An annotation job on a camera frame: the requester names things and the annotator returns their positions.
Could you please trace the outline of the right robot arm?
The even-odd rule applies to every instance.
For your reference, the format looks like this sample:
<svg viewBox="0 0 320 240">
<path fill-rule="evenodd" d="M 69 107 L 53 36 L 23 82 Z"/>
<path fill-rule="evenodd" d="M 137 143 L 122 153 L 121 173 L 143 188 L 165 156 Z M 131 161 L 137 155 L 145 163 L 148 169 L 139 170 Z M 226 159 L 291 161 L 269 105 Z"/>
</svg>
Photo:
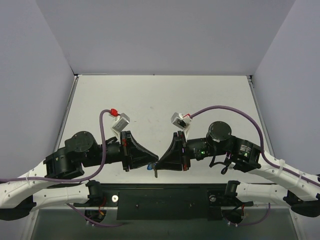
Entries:
<svg viewBox="0 0 320 240">
<path fill-rule="evenodd" d="M 320 177 L 305 173 L 277 159 L 248 140 L 232 135 L 231 127 L 222 121 L 213 122 L 203 138 L 187 139 L 185 132 L 173 134 L 172 142 L 155 163 L 153 169 L 187 171 L 191 160 L 211 158 L 209 167 L 223 165 L 221 174 L 228 170 L 260 176 L 271 184 L 245 183 L 230 180 L 223 192 L 230 205 L 265 202 L 290 207 L 302 216 L 320 215 Z"/>
</svg>

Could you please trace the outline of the blue key tag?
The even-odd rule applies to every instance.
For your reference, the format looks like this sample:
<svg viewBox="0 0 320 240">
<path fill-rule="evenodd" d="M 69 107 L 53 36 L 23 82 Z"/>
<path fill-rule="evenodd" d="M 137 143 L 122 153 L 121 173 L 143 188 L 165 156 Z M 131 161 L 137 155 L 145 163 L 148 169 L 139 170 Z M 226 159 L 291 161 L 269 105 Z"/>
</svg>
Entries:
<svg viewBox="0 0 320 240">
<path fill-rule="evenodd" d="M 154 171 L 154 170 L 155 170 L 155 163 L 150 163 L 150 164 L 148 164 L 147 170 L 149 170 L 149 171 Z"/>
</svg>

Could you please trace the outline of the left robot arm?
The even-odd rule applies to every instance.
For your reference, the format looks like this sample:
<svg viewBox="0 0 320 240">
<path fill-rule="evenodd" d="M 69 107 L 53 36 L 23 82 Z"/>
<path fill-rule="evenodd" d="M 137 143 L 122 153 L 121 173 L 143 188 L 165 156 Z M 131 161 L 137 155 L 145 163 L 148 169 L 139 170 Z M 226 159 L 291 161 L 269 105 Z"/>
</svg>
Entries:
<svg viewBox="0 0 320 240">
<path fill-rule="evenodd" d="M 93 178 L 104 165 L 121 163 L 128 172 L 158 159 L 130 131 L 122 131 L 119 138 L 103 136 L 101 144 L 90 132 L 80 131 L 25 174 L 0 180 L 0 218 L 19 220 L 53 204 L 97 206 L 104 197 L 100 183 Z"/>
</svg>

